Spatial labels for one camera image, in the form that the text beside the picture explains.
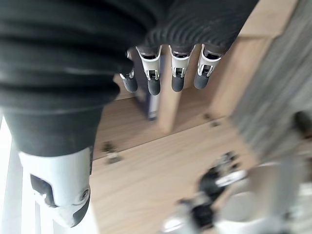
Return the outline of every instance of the wooden floor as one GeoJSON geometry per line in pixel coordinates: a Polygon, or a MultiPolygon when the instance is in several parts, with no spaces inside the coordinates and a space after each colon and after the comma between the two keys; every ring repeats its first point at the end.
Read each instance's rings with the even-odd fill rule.
{"type": "Polygon", "coordinates": [[[155,234],[191,197],[196,182],[220,155],[235,151],[242,168],[256,160],[227,120],[206,123],[120,152],[123,161],[93,162],[91,201],[101,234],[155,234]]]}

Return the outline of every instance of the wooden shelf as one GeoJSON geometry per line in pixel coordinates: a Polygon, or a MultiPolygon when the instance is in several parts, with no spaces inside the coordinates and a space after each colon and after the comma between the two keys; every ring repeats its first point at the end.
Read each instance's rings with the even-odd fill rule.
{"type": "Polygon", "coordinates": [[[176,201],[193,196],[200,176],[228,151],[239,154],[241,168],[256,164],[224,119],[122,151],[115,164],[95,160],[91,202],[100,233],[157,233],[176,201]]]}
{"type": "Polygon", "coordinates": [[[94,159],[105,155],[101,151],[108,141],[118,151],[123,151],[207,123],[209,120],[203,117],[207,109],[206,103],[196,93],[197,90],[193,89],[183,90],[175,127],[170,133],[163,132],[156,120],[147,120],[134,98],[120,99],[108,104],[98,127],[94,159]]]}

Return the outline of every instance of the gray wall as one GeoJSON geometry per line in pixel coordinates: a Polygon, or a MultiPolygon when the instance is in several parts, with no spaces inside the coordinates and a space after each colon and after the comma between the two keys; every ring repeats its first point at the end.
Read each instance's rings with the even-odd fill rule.
{"type": "Polygon", "coordinates": [[[289,152],[293,113],[312,111],[312,0],[299,4],[243,95],[232,121],[260,159],[289,152]]]}

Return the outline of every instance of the wooden panel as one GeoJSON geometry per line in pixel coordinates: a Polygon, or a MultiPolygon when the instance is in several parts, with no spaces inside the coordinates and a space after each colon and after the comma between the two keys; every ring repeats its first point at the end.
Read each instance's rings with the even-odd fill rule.
{"type": "Polygon", "coordinates": [[[230,124],[200,125],[120,152],[116,164],[93,163],[91,201],[100,233],[153,234],[174,210],[191,197],[196,182],[217,157],[234,150],[242,168],[256,163],[230,124]]]}
{"type": "Polygon", "coordinates": [[[202,115],[207,109],[206,103],[196,93],[193,89],[183,91],[175,127],[170,133],[164,133],[156,121],[148,121],[134,98],[108,104],[98,127],[94,159],[104,156],[101,150],[107,141],[122,151],[208,122],[202,115]]]}
{"type": "Polygon", "coordinates": [[[240,31],[240,37],[281,35],[298,0],[260,0],[240,31]]]}
{"type": "Polygon", "coordinates": [[[161,91],[159,112],[157,117],[157,125],[164,133],[171,132],[176,112],[180,101],[181,92],[173,91],[171,87],[172,70],[171,70],[171,55],[168,46],[163,46],[162,50],[166,54],[166,66],[161,75],[161,91]]]}
{"type": "Polygon", "coordinates": [[[272,40],[262,38],[238,38],[225,61],[220,62],[211,79],[213,87],[206,92],[214,95],[209,112],[214,118],[230,116],[243,95],[249,81],[265,56],[272,40]]]}
{"type": "Polygon", "coordinates": [[[148,121],[134,98],[114,101],[105,106],[97,130],[94,159],[102,157],[103,143],[110,141],[118,150],[164,136],[154,121],[148,121]]]}
{"type": "Polygon", "coordinates": [[[116,100],[125,99],[125,98],[132,98],[132,97],[133,97],[133,94],[129,93],[129,92],[126,90],[126,88],[125,88],[125,86],[124,86],[124,84],[123,84],[123,82],[122,82],[122,79],[121,79],[120,75],[115,75],[115,76],[114,76],[114,82],[115,82],[116,84],[118,84],[118,86],[119,86],[119,88],[120,88],[120,93],[119,93],[119,95],[117,96],[116,100]]]}

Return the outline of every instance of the screw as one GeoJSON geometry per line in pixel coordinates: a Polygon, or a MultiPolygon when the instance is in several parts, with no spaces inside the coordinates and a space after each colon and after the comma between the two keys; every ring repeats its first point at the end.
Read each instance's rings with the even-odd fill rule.
{"type": "Polygon", "coordinates": [[[212,127],[217,127],[217,126],[219,126],[220,125],[220,123],[219,122],[217,122],[217,121],[213,121],[213,122],[211,122],[211,124],[210,124],[212,127]]]}
{"type": "Polygon", "coordinates": [[[87,197],[88,193],[89,193],[89,190],[88,189],[85,190],[80,198],[80,201],[83,201],[87,197]]]}
{"type": "Polygon", "coordinates": [[[205,113],[205,114],[203,115],[203,117],[204,117],[204,119],[206,119],[206,120],[211,120],[211,117],[210,117],[210,115],[209,115],[208,113],[205,113]]]}

